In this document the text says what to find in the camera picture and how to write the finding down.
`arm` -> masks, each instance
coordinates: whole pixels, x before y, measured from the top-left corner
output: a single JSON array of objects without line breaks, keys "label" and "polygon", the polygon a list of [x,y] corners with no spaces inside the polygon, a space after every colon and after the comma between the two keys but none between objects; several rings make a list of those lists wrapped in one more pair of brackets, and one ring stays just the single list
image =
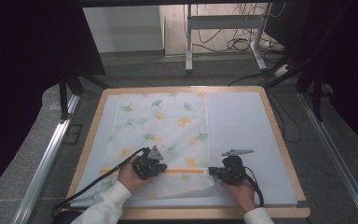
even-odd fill
[{"label": "arm", "polygon": [[229,191],[231,198],[240,207],[247,224],[273,224],[265,208],[255,208],[255,190],[249,181],[244,180],[238,186],[222,182],[221,186]]},{"label": "arm", "polygon": [[118,172],[117,182],[106,191],[99,192],[94,204],[80,215],[72,224],[117,223],[123,214],[123,203],[143,185],[153,181],[152,178],[143,180],[136,175],[129,163]]}]

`white board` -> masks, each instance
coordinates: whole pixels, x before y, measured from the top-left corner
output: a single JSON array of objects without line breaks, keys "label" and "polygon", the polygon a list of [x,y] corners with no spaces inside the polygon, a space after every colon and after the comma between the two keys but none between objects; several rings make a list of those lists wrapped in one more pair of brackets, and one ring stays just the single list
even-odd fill
[{"label": "white board", "polygon": [[[278,144],[269,124],[258,92],[207,93],[208,120],[213,166],[222,167],[222,152],[252,149],[254,153],[241,155],[243,164],[255,173],[263,192],[265,205],[297,204],[296,194],[282,160]],[[89,160],[76,192],[96,179],[106,154],[106,139],[111,133],[119,97],[108,96],[100,125],[91,148]],[[76,199],[72,206],[90,206],[96,188]],[[206,190],[162,198],[158,200],[128,199],[125,206],[225,206],[235,204],[228,192],[217,183]]]}]

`person's right hand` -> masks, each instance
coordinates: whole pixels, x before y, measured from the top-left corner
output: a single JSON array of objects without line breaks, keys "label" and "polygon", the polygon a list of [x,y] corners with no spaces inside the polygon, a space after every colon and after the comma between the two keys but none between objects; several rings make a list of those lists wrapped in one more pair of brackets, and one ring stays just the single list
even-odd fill
[{"label": "person's right hand", "polygon": [[222,182],[220,186],[229,191],[231,198],[241,208],[244,214],[255,209],[255,189],[249,181],[243,180],[238,186],[232,186]]}]

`wooden frame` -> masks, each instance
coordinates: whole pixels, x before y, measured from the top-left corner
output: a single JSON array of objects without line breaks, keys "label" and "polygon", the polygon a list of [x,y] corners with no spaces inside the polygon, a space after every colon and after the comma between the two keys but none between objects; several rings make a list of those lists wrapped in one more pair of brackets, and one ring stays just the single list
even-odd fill
[{"label": "wooden frame", "polygon": [[[103,114],[103,108],[109,95],[131,94],[131,93],[160,93],[160,92],[242,92],[257,91],[260,94],[263,106],[266,109],[269,123],[274,132],[275,139],[282,154],[283,162],[286,166],[289,177],[292,181],[297,200],[305,202],[304,192],[298,181],[295,168],[290,159],[286,145],[283,142],[278,123],[274,117],[269,99],[262,87],[243,86],[243,87],[158,87],[158,88],[127,88],[127,89],[109,89],[103,92],[97,111],[89,129],[89,135],[86,139],[82,155],[76,168],[71,187],[68,191],[68,197],[76,192],[77,185],[86,167],[92,143],[98,129],[98,125]],[[308,217],[310,208],[308,206],[279,206],[266,207],[271,217]],[[178,207],[178,208],[124,208],[121,219],[243,219],[243,213],[238,207]]]}]

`wall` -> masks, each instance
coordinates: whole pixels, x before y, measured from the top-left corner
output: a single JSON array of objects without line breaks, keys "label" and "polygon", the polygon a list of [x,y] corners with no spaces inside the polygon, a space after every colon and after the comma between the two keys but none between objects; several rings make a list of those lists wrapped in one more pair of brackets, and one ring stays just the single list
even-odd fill
[{"label": "wall", "polygon": [[158,6],[83,8],[99,52],[163,49]]}]

